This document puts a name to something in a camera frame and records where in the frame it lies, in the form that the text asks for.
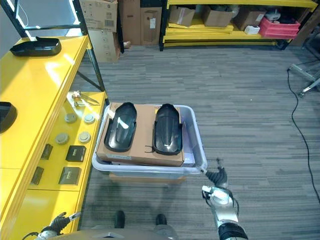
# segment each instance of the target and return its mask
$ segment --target brown box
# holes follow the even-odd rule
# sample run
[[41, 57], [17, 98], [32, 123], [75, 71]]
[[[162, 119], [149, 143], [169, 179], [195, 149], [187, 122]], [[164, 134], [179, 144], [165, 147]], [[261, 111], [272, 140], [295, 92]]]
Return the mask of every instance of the brown box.
[[[109, 111], [114, 113], [122, 103], [111, 103]], [[153, 128], [157, 106], [135, 104], [137, 111], [136, 129], [129, 151], [115, 152], [106, 148], [104, 140], [112, 114], [108, 114], [101, 139], [96, 151], [97, 156], [103, 161], [113, 161], [127, 164], [155, 165], [179, 167], [184, 162], [183, 149], [177, 155], [162, 155], [153, 151]]]
[[157, 45], [160, 36], [161, 7], [140, 8], [141, 45]]
[[206, 27], [221, 27], [228, 26], [233, 13], [231, 11], [215, 11], [211, 10], [208, 5], [203, 6], [201, 18]]
[[88, 30], [117, 32], [117, 1], [80, 0], [80, 4]]
[[116, 63], [120, 56], [117, 34], [105, 30], [89, 30], [88, 32], [98, 63]]
[[257, 27], [265, 14], [265, 10], [259, 9], [257, 7], [242, 6], [237, 16], [235, 16], [235, 18], [233, 19], [233, 23], [240, 31], [244, 31], [247, 26]]
[[119, 11], [122, 24], [123, 41], [132, 45], [141, 44], [141, 20], [139, 0], [120, 0]]
[[192, 19], [194, 18], [195, 11], [195, 9], [173, 5], [171, 7], [169, 23], [189, 27], [191, 25]]

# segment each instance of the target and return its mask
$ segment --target black foot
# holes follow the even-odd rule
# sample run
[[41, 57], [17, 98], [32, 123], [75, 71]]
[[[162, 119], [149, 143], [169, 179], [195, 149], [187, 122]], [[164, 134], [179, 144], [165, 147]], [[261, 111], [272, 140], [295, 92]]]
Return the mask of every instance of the black foot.
[[158, 214], [155, 218], [155, 225], [167, 225], [167, 218], [163, 214]]
[[124, 229], [125, 228], [126, 216], [123, 211], [117, 211], [115, 213], [114, 219], [114, 228], [115, 229]]

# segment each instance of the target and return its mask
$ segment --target yellow shelf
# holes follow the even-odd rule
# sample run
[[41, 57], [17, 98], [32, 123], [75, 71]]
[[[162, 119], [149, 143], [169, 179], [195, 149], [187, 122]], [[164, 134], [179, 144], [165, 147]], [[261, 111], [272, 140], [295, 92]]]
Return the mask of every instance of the yellow shelf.
[[50, 131], [66, 99], [88, 46], [88, 36], [60, 37], [62, 50], [50, 57], [17, 57], [10, 51], [0, 61], [1, 101], [17, 109], [13, 125], [0, 135], [1, 239], [8, 238]]
[[[105, 92], [83, 92], [83, 94], [97, 100], [100, 104], [87, 105], [86, 107], [78, 106], [75, 108], [71, 93], [68, 93], [67, 101], [64, 102], [59, 111], [47, 142], [53, 146], [50, 157], [48, 160], [41, 159], [37, 165], [43, 168], [39, 185], [28, 185], [27, 194], [17, 215], [12, 234], [9, 237], [10, 240], [22, 239], [27, 233], [41, 231], [43, 227], [48, 225], [53, 218], [62, 212], [67, 212], [69, 216], [81, 211], [106, 98]], [[65, 122], [64, 118], [68, 113], [77, 115], [76, 122]], [[95, 115], [96, 120], [94, 123], [84, 123], [84, 116], [87, 114]], [[78, 135], [83, 131], [89, 132], [91, 135], [90, 142], [85, 144], [78, 142]], [[56, 135], [61, 132], [69, 135], [69, 140], [64, 145], [55, 143]], [[66, 161], [70, 145], [86, 147], [83, 162]], [[59, 184], [64, 167], [81, 168], [77, 185]], [[63, 230], [63, 233], [77, 230], [78, 222], [79, 220], [71, 222]]]
[[165, 42], [165, 47], [177, 46], [229, 46], [229, 45], [261, 45], [261, 46], [275, 46], [277, 42], [270, 41], [170, 41]]
[[199, 15], [195, 15], [192, 19], [190, 26], [184, 26], [179, 25], [175, 23], [168, 23], [169, 29], [179, 29], [179, 30], [227, 30], [232, 31], [234, 29], [234, 26], [232, 24], [229, 24], [226, 27], [217, 27], [217, 26], [205, 26], [204, 21], [201, 19]]
[[[70, 216], [77, 212], [78, 196], [77, 191], [28, 189], [9, 239], [21, 240], [28, 233], [40, 233], [59, 214], [66, 212], [66, 215]], [[62, 233], [71, 232], [72, 223], [69, 223]]]
[[188, 33], [174, 33], [165, 34], [163, 36], [164, 43], [167, 40], [259, 40], [263, 38], [260, 34], [248, 35], [244, 31], [235, 29], [231, 34], [188, 34]]
[[196, 4], [237, 4], [237, 5], [265, 5], [309, 8], [312, 12], [318, 6], [312, 0], [168, 0], [170, 5], [196, 5]]

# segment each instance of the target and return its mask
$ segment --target black wire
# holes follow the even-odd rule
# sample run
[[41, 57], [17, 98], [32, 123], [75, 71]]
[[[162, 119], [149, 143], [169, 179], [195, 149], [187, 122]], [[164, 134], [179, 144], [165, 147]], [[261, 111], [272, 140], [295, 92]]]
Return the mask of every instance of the black wire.
[[311, 63], [315, 63], [315, 62], [318, 62], [320, 61], [320, 59], [318, 57], [316, 57], [317, 59], [316, 60], [313, 60], [313, 61], [307, 61], [307, 62], [303, 62], [303, 63], [300, 63], [300, 64], [296, 64], [296, 66], [300, 66], [302, 64], [311, 64]]
[[238, 203], [238, 200], [233, 198], [233, 200], [235, 201], [236, 203], [236, 215], [239, 217], [239, 211], [240, 211], [240, 207], [239, 207], [239, 203]]
[[294, 113], [295, 113], [295, 111], [296, 111], [296, 109], [297, 109], [297, 107], [298, 107], [299, 98], [298, 98], [297, 94], [296, 94], [294, 91], [292, 91], [292, 89], [291, 89], [289, 69], [287, 69], [286, 72], [287, 72], [287, 75], [288, 75], [287, 81], [288, 81], [288, 86], [289, 86], [290, 92], [293, 93], [293, 95], [295, 96], [295, 99], [296, 99], [295, 107], [294, 107], [294, 109], [293, 109], [293, 111], [292, 111], [292, 113], [291, 113], [291, 119], [292, 119], [293, 124], [295, 125], [296, 129], [298, 129], [301, 137], [303, 138], [304, 144], [305, 144], [305, 146], [306, 146], [306, 151], [307, 151], [307, 163], [308, 163], [309, 173], [310, 173], [310, 176], [311, 176], [311, 182], [312, 182], [312, 186], [313, 186], [314, 192], [315, 192], [315, 194], [316, 194], [316, 197], [318, 198], [318, 202], [319, 202], [319, 205], [320, 205], [320, 197], [319, 197], [319, 194], [318, 194], [317, 189], [316, 189], [316, 187], [315, 187], [314, 176], [313, 176], [312, 171], [311, 171], [311, 168], [310, 168], [309, 146], [308, 146], [308, 143], [307, 143], [307, 141], [306, 141], [305, 136], [304, 136], [303, 133], [301, 132], [300, 128], [297, 126], [296, 121], [295, 121], [295, 119], [294, 119]]
[[27, 237], [29, 236], [38, 236], [39, 233], [37, 233], [36, 231], [33, 232], [29, 232], [27, 235], [25, 235], [22, 240], [25, 240]]

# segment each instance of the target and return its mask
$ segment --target metal stand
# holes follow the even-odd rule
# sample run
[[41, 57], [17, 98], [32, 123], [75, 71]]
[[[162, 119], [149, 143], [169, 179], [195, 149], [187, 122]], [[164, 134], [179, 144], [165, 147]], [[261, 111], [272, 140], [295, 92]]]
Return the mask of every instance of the metal stand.
[[316, 87], [317, 85], [320, 84], [320, 70], [316, 72], [316, 74], [311, 75], [310, 73], [308, 73], [309, 71], [313, 70], [313, 69], [320, 69], [320, 63], [317, 63], [311, 67], [308, 67], [306, 69], [302, 69], [299, 66], [292, 64], [291, 67], [289, 68], [290, 70], [292, 70], [293, 72], [299, 73], [301, 75], [303, 75], [304, 77], [306, 77], [309, 81], [312, 81], [313, 83], [306, 87], [305, 89], [303, 89], [300, 93], [299, 96], [303, 96], [306, 92], [310, 91], [311, 89], [313, 89], [314, 87]]
[[159, 37], [159, 49], [162, 52], [164, 50], [164, 35], [166, 34], [166, 27], [169, 19], [170, 9], [167, 9], [168, 0], [162, 1], [162, 14], [160, 24], [160, 37]]
[[[79, 0], [72, 0], [74, 9], [75, 9], [75, 13], [76, 16], [80, 22], [80, 24], [69, 24], [69, 25], [43, 25], [43, 26], [25, 26], [23, 27], [20, 22], [18, 21], [18, 15], [19, 15], [19, 1], [20, 0], [14, 0], [14, 10], [12, 10], [12, 8], [10, 7], [10, 5], [7, 3], [6, 0], [0, 0], [1, 3], [1, 7], [3, 8], [4, 12], [6, 13], [6, 15], [8, 16], [8, 18], [10, 19], [10, 21], [12, 22], [13, 26], [15, 27], [15, 29], [17, 30], [17, 32], [19, 33], [21, 38], [27, 38], [28, 35], [26, 33], [26, 31], [37, 31], [37, 30], [53, 30], [53, 29], [81, 29], [81, 33], [82, 35], [87, 35], [89, 37], [88, 34], [88, 29], [87, 29], [87, 25], [85, 22], [85, 17], [84, 14], [82, 12], [81, 9], [81, 5]], [[124, 43], [123, 43], [123, 39], [122, 39], [122, 29], [121, 29], [121, 23], [120, 21], [118, 22], [118, 27], [117, 27], [117, 31], [118, 31], [118, 40], [120, 43], [120, 48], [121, 48], [121, 52], [124, 52]], [[84, 80], [86, 80], [88, 83], [92, 84], [93, 86], [95, 86], [97, 89], [99, 89], [102, 92], [106, 91], [101, 73], [100, 73], [100, 69], [99, 69], [99, 65], [96, 59], [96, 55], [95, 55], [95, 51], [94, 48], [92, 47], [91, 49], [87, 49], [88, 55], [90, 57], [90, 60], [92, 62], [94, 71], [95, 71], [95, 75], [96, 78], [98, 80], [99, 85], [95, 84], [92, 80], [90, 80], [89, 78], [87, 78], [84, 74], [82, 74], [81, 72], [77, 72], [77, 74], [83, 78]]]

